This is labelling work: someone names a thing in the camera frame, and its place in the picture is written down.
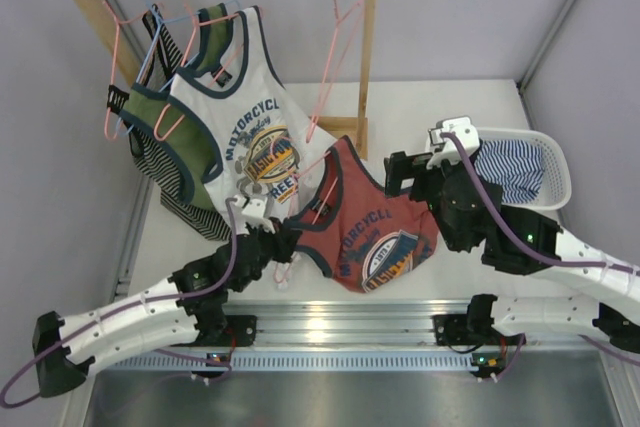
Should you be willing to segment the red tank top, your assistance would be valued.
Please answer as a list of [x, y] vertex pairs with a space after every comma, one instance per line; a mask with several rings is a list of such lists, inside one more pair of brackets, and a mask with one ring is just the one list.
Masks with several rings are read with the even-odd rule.
[[327, 150], [314, 196], [285, 225], [300, 233], [298, 253], [357, 293], [413, 271], [434, 254], [438, 239], [428, 207], [412, 201], [407, 189], [388, 198], [348, 137]]

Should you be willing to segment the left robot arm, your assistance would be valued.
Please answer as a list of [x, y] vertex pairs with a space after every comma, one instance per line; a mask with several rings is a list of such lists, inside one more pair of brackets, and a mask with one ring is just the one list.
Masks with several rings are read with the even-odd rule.
[[206, 257], [143, 291], [84, 314], [55, 311], [35, 324], [32, 347], [39, 394], [51, 398], [125, 359], [173, 345], [212, 345], [228, 328], [224, 304], [287, 262], [301, 234], [281, 222], [248, 227]]

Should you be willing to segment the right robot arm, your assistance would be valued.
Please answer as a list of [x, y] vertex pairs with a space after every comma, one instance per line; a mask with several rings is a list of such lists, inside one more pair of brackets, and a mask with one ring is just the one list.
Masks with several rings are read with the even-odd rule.
[[638, 266], [582, 242], [540, 213], [502, 205], [500, 186], [485, 181], [473, 161], [468, 154], [450, 161], [433, 153], [393, 153], [384, 161], [385, 193], [425, 203], [450, 251], [480, 247], [482, 263], [498, 272], [550, 280], [577, 294], [531, 302], [476, 295], [467, 313], [469, 336], [486, 344], [501, 333], [558, 328], [638, 353]]

